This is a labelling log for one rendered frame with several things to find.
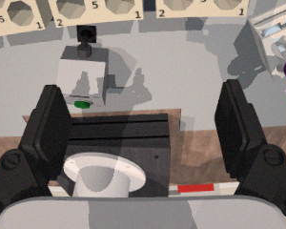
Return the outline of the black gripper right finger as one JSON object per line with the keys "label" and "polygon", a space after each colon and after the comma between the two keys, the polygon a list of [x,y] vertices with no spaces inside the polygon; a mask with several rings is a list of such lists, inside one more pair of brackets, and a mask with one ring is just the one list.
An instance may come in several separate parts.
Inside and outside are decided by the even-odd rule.
{"label": "black gripper right finger", "polygon": [[234,195],[265,199],[286,217],[286,154],[268,144],[238,79],[223,82],[214,123],[226,172],[239,182]]}

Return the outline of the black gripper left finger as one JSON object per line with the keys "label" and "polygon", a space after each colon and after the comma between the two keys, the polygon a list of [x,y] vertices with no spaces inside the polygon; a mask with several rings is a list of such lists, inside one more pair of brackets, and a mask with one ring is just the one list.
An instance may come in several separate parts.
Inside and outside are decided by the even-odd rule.
{"label": "black gripper left finger", "polygon": [[71,129],[60,87],[45,85],[18,148],[0,157],[0,214],[22,199],[53,197],[48,184],[61,174]]}

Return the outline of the grey flat mat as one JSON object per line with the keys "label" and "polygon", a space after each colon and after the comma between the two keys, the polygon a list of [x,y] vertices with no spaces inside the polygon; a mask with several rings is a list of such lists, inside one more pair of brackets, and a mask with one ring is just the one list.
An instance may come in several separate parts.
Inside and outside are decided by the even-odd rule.
{"label": "grey flat mat", "polygon": [[[106,105],[70,114],[181,109],[179,131],[216,130],[222,83],[238,79],[261,127],[286,126],[286,85],[273,81],[248,19],[286,0],[249,0],[246,16],[156,18],[96,26],[92,48],[109,49]],[[22,136],[45,85],[56,85],[76,25],[0,36],[0,136]]]}

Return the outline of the white tube rack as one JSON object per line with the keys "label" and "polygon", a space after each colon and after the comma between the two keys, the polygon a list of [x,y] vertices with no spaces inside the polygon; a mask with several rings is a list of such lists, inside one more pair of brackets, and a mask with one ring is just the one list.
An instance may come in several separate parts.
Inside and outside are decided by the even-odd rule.
{"label": "white tube rack", "polygon": [[[274,81],[281,79],[281,76],[276,70],[276,65],[279,61],[274,55],[274,52],[272,52],[271,45],[276,38],[279,38],[282,35],[286,36],[286,2],[256,15],[248,19],[248,21],[255,38],[261,60],[268,70],[271,78]],[[262,30],[265,30],[277,23],[281,30],[263,37]]]}

